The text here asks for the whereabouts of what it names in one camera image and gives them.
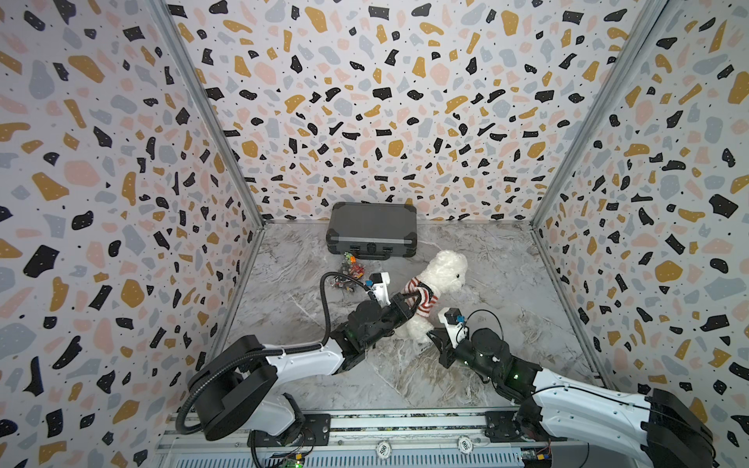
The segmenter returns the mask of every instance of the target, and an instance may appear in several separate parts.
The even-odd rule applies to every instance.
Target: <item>black cable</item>
[[[329,271],[328,273],[323,274],[320,277],[320,301],[323,303],[323,315],[325,316],[325,336],[323,337],[322,341],[320,341],[322,346],[325,346],[325,344],[327,344],[328,338],[330,337],[330,312],[328,311],[327,298],[325,297],[325,280],[331,276],[346,278],[349,281],[358,284],[364,291],[367,291],[370,299],[376,300],[375,293],[372,292],[372,289],[353,276],[349,276],[345,273],[339,273],[337,271]]]
[[[249,432],[249,453],[252,455],[252,463],[255,465],[255,468],[263,468],[260,465],[260,459],[258,458],[258,450],[255,446],[256,434],[257,434],[257,431]]]
[[[603,395],[600,395],[600,394],[598,394],[596,392],[593,392],[591,390],[588,390],[588,389],[582,389],[582,388],[576,387],[576,386],[552,385],[552,386],[544,387],[542,389],[534,391],[533,393],[531,393],[530,395],[528,395],[523,400],[523,403],[525,403],[526,401],[528,401],[528,398],[532,398],[535,394],[540,393],[540,392],[544,392],[546,390],[551,390],[551,389],[573,389],[573,390],[580,390],[581,392],[589,393],[591,395],[595,395],[595,396],[603,398],[605,400],[613,401],[614,403],[623,404],[625,406],[632,406],[632,407],[635,407],[635,408],[639,408],[641,410],[649,411],[650,413],[655,413],[655,414],[659,414],[661,416],[665,416],[665,417],[667,417],[669,419],[672,419],[672,420],[678,422],[680,425],[685,426],[687,429],[689,429],[690,431],[693,431],[695,434],[697,434],[698,436],[700,436],[705,442],[707,442],[708,445],[710,446],[710,449],[712,450],[712,458],[713,458],[713,460],[715,459],[715,456],[717,455],[717,453],[715,451],[715,447],[712,445],[712,442],[710,440],[708,440],[707,437],[703,436],[700,432],[695,431],[689,424],[687,424],[686,422],[683,422],[681,419],[675,418],[675,417],[671,416],[670,414],[666,414],[666,413],[663,413],[661,411],[653,410],[652,408],[641,407],[638,404],[629,404],[626,401],[621,401],[621,400],[617,400],[616,398],[611,398],[611,397],[603,396]]]
[[[305,428],[306,430],[309,430],[309,433],[312,434],[312,446],[309,447],[309,450],[302,454],[303,457],[307,457],[309,454],[312,453],[312,450],[315,450],[315,444],[318,442],[318,436],[315,434],[315,432],[310,428]]]
[[[578,468],[583,468],[585,464],[588,463],[589,456],[590,456],[590,442],[588,442],[588,452],[585,454],[585,460],[583,460],[583,463],[581,463]]]
[[[267,356],[281,356],[283,354],[307,353],[309,351],[319,350],[325,346],[325,344],[328,342],[328,338],[330,337],[330,311],[328,310],[327,299],[325,297],[325,279],[329,278],[330,276],[340,276],[342,278],[350,279],[351,281],[361,286],[364,289],[364,291],[367,291],[367,294],[373,300],[376,299],[375,293],[372,292],[369,286],[364,285],[362,282],[360,282],[359,280],[355,278],[352,278],[349,275],[346,275],[344,273],[338,273],[336,271],[331,271],[331,272],[323,274],[322,277],[320,278],[320,298],[323,303],[323,314],[325,316],[325,336],[323,337],[322,341],[319,343],[306,344],[303,346],[289,347],[285,349],[275,348],[275,349],[263,349],[263,350],[258,350],[258,351],[252,351],[242,356],[236,357],[232,361],[227,362],[224,366],[219,368],[218,371],[214,372],[213,374],[210,374],[204,380],[200,381],[200,383],[197,383],[195,385],[195,389],[190,390],[190,393],[187,396],[187,399],[185,399],[184,403],[180,407],[180,410],[177,412],[177,418],[175,420],[175,429],[177,430],[179,434],[194,434],[195,432],[198,432],[202,429],[202,426],[199,423],[193,426],[186,426],[185,420],[187,419],[187,414],[192,409],[192,406],[195,404],[195,401],[197,401],[200,394],[203,393],[203,391],[210,384],[212,384],[216,379],[218,379],[225,373],[233,371],[239,365],[242,365],[248,361],[252,361],[253,359],[264,358]]]
[[[541,452],[543,452],[544,450],[548,450],[549,452],[551,452],[551,441],[550,440],[547,442],[547,444],[546,444],[545,447],[541,447],[540,449],[536,450],[536,454],[538,455]]]
[[[294,447],[292,450],[286,452],[286,453],[275,453],[270,456],[270,458],[287,458],[289,455],[294,455],[299,450],[301,450],[302,447],[304,447],[304,434],[301,434],[301,439],[299,440],[299,445]]]
[[[466,323],[468,323],[468,321],[473,316],[473,314],[475,314],[477,312],[489,312],[491,314],[491,316],[494,317],[494,319],[497,321],[497,325],[500,326],[500,331],[502,333],[502,337],[501,338],[502,338],[502,340],[504,340],[505,339],[505,330],[502,328],[502,322],[500,322],[500,319],[498,318],[498,316],[495,313],[493,313],[491,310],[487,310],[487,309],[476,309],[475,311],[471,312],[470,315],[466,318]]]

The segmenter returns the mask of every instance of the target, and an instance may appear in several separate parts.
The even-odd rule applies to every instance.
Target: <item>teddy bear head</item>
[[[419,279],[438,296],[460,290],[466,282],[468,260],[452,250],[441,250],[431,259]]]

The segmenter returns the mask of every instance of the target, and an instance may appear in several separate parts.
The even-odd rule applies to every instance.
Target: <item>mounting plate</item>
[[[484,435],[489,438],[490,442],[511,442],[519,440],[521,433],[518,426],[512,419],[515,417],[515,411],[487,411],[486,431]]]
[[[305,447],[322,447],[328,444],[330,438],[330,414],[319,413],[319,414],[307,414],[304,415],[304,423],[302,424],[301,435],[304,436],[303,446]],[[247,446],[249,447],[249,437],[247,438]],[[293,441],[287,447],[295,447],[299,445],[297,440]],[[269,435],[264,431],[255,432],[255,446],[256,447],[283,447],[280,441]]]

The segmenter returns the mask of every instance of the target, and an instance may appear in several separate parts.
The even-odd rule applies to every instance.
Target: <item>terrazzo wallpaper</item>
[[[265,219],[529,219],[646,0],[168,0]]]
[[[669,3],[540,234],[621,389],[749,466],[749,5]]]
[[[252,239],[137,0],[0,2],[0,466],[139,467]]]

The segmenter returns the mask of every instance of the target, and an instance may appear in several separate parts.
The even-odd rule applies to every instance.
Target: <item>black bracket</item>
[[[440,364],[442,367],[445,369],[450,368],[452,363],[455,362],[455,349],[452,347],[452,342],[447,334],[447,329],[435,328],[428,331],[426,335],[431,339],[431,342],[434,343],[434,346],[436,346],[437,350],[440,352]]]
[[[265,431],[255,431],[254,433],[256,447],[296,447],[299,445],[322,447],[328,445],[328,440],[330,439],[330,414],[304,415],[304,422],[302,423],[299,435],[299,437],[304,437],[304,442],[301,444],[300,439],[297,438],[284,446],[280,435],[271,436]],[[250,443],[249,437],[247,438],[248,447]]]
[[[484,435],[492,443],[511,442],[521,438],[521,432],[515,424],[515,411],[487,411],[486,430]]]

